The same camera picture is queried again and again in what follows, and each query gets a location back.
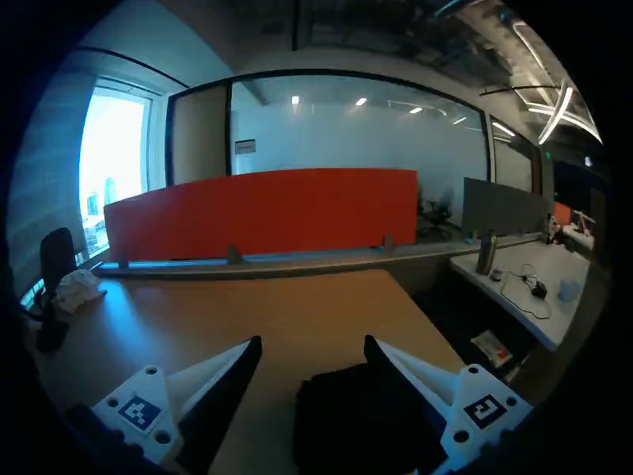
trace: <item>crumpled white cloth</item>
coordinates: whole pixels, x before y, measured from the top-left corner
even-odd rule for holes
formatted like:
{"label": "crumpled white cloth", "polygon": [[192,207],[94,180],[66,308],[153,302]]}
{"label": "crumpled white cloth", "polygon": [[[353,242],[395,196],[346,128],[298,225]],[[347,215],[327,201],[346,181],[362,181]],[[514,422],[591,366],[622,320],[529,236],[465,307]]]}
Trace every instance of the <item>crumpled white cloth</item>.
{"label": "crumpled white cloth", "polygon": [[106,293],[99,290],[99,284],[100,280],[92,272],[85,269],[73,271],[59,282],[55,301],[60,309],[74,314],[81,304]]}

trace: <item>window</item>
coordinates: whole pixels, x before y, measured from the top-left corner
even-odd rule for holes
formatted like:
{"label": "window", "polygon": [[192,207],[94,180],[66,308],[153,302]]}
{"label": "window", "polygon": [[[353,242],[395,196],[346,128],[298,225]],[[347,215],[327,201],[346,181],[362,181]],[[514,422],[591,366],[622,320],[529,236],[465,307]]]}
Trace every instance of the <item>window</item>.
{"label": "window", "polygon": [[495,148],[495,177],[498,184],[540,195],[540,155],[528,139],[491,116]]}
{"label": "window", "polygon": [[79,158],[79,204],[90,257],[108,246],[104,206],[147,191],[151,101],[95,88]]}
{"label": "window", "polygon": [[[465,104],[390,82],[342,76],[266,78],[247,86],[235,83],[231,96],[233,174],[413,169],[421,198],[419,225],[429,226],[424,216],[445,203],[453,228],[461,226],[464,178],[488,179],[483,117]],[[460,238],[459,232],[451,235]]]}

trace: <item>metal water bottle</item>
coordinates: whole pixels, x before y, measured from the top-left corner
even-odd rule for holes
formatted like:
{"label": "metal water bottle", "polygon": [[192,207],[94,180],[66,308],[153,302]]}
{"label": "metal water bottle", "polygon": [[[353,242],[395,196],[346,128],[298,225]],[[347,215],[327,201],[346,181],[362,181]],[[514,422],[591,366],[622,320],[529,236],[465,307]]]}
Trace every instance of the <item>metal water bottle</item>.
{"label": "metal water bottle", "polygon": [[497,237],[495,236],[495,232],[490,230],[481,240],[481,249],[479,250],[479,259],[477,260],[475,272],[484,276],[490,274],[496,249]]}

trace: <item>desk divider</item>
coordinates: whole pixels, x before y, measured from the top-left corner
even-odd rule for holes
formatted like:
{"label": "desk divider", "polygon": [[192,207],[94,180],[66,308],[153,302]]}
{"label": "desk divider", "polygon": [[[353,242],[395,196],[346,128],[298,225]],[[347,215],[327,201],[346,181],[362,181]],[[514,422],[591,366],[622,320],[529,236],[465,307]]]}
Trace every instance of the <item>desk divider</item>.
{"label": "desk divider", "polygon": [[295,169],[195,181],[104,208],[118,261],[415,243],[417,172]]}

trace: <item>wooden desk surface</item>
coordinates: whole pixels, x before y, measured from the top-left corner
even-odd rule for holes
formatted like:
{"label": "wooden desk surface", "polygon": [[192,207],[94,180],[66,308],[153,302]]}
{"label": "wooden desk surface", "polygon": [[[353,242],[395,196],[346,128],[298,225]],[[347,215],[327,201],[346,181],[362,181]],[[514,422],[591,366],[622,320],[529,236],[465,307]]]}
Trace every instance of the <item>wooden desk surface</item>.
{"label": "wooden desk surface", "polygon": [[209,473],[296,473],[301,381],[364,363],[364,336],[449,371],[464,364],[385,271],[242,281],[105,280],[73,317],[61,350],[37,356],[60,409],[92,405],[146,364],[168,374],[253,335],[263,354]]}

